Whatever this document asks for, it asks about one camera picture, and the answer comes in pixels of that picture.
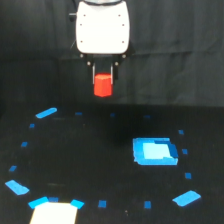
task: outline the white square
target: white square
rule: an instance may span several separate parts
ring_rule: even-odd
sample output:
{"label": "white square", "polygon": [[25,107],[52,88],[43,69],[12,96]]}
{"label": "white square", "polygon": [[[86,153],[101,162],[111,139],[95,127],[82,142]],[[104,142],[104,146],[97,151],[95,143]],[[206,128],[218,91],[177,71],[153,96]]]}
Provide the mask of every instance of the white square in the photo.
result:
{"label": "white square", "polygon": [[77,208],[69,203],[46,202],[38,205],[30,224],[74,224]]}
{"label": "white square", "polygon": [[143,143],[143,151],[145,159],[173,158],[166,144]]}

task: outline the red cube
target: red cube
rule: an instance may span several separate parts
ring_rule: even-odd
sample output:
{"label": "red cube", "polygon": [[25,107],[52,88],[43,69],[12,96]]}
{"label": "red cube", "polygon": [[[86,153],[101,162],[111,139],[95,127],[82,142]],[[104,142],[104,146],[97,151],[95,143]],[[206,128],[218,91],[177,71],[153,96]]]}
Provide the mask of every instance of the red cube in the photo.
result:
{"label": "red cube", "polygon": [[94,95],[107,97],[112,95],[111,74],[97,74],[94,78]]}

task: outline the white robot body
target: white robot body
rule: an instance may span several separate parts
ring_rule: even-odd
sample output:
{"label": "white robot body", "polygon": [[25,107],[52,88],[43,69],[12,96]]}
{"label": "white robot body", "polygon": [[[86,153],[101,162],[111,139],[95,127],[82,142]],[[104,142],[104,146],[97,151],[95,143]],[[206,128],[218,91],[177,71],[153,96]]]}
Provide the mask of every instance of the white robot body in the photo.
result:
{"label": "white robot body", "polygon": [[[88,0],[91,2],[117,2],[117,0]],[[84,54],[123,54],[130,38],[127,4],[98,6],[79,3],[76,20],[77,48]]]}

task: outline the blue tape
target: blue tape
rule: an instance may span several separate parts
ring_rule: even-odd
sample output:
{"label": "blue tape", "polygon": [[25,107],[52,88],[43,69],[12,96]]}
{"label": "blue tape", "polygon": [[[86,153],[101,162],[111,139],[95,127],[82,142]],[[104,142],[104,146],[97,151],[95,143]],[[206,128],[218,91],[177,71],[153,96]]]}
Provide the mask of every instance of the blue tape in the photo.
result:
{"label": "blue tape", "polygon": [[46,202],[49,202],[47,197],[43,197],[43,198],[39,198],[35,201],[31,201],[28,203],[28,205],[30,206],[30,208],[34,209],[35,207],[37,207],[38,205],[44,204]]}
{"label": "blue tape", "polygon": [[186,179],[191,179],[191,173],[185,173],[185,178]]}
{"label": "blue tape", "polygon": [[169,138],[137,138],[133,139],[133,154],[134,162],[137,162],[139,165],[177,165],[177,158],[163,158],[163,159],[145,159],[143,144],[144,143],[156,143],[160,142],[161,144],[166,144],[169,142]]}
{"label": "blue tape", "polygon": [[182,152],[183,152],[184,155],[187,155],[188,154],[187,149],[182,149]]}
{"label": "blue tape", "polygon": [[144,115],[143,117],[144,117],[144,118],[151,118],[150,115]]}
{"label": "blue tape", "polygon": [[77,207],[78,209],[82,208],[82,206],[84,205],[84,202],[81,201],[77,201],[77,200],[72,200],[71,205]]}
{"label": "blue tape", "polygon": [[144,208],[150,209],[151,208],[151,202],[150,201],[145,201]]}
{"label": "blue tape", "polygon": [[27,144],[28,144],[28,142],[23,142],[23,143],[21,144],[21,147],[27,147]]}
{"label": "blue tape", "polygon": [[201,195],[197,194],[194,191],[188,191],[187,193],[182,194],[177,198],[174,198],[173,201],[176,202],[179,206],[183,207],[199,198],[201,198]]}
{"label": "blue tape", "polygon": [[18,184],[16,181],[11,180],[5,183],[5,185],[10,188],[15,194],[22,195],[29,192],[29,189]]}
{"label": "blue tape", "polygon": [[82,115],[82,112],[76,112],[75,115],[76,116],[81,116]]}
{"label": "blue tape", "polygon": [[106,201],[99,201],[98,207],[99,208],[106,208],[107,207],[107,202]]}
{"label": "blue tape", "polygon": [[48,198],[49,202],[58,202],[58,198],[50,197]]}
{"label": "blue tape", "polygon": [[11,166],[11,168],[9,169],[9,172],[14,172],[16,170],[17,166]]}
{"label": "blue tape", "polygon": [[184,131],[183,130],[179,130],[179,134],[180,135],[184,135]]}
{"label": "blue tape", "polygon": [[36,115],[37,118],[41,119],[57,112],[57,108],[50,108]]}

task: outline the black curtain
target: black curtain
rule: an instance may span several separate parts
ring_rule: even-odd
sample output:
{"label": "black curtain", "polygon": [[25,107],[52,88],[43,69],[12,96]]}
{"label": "black curtain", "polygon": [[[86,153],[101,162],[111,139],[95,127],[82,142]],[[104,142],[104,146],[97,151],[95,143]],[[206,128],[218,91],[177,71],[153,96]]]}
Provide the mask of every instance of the black curtain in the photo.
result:
{"label": "black curtain", "polygon": [[[76,45],[70,50],[72,0],[1,0],[1,98],[6,103],[224,106],[223,0],[126,2],[135,54],[120,66],[114,95],[100,99],[93,96]],[[99,60],[97,69],[105,71],[106,64],[107,59]]]}

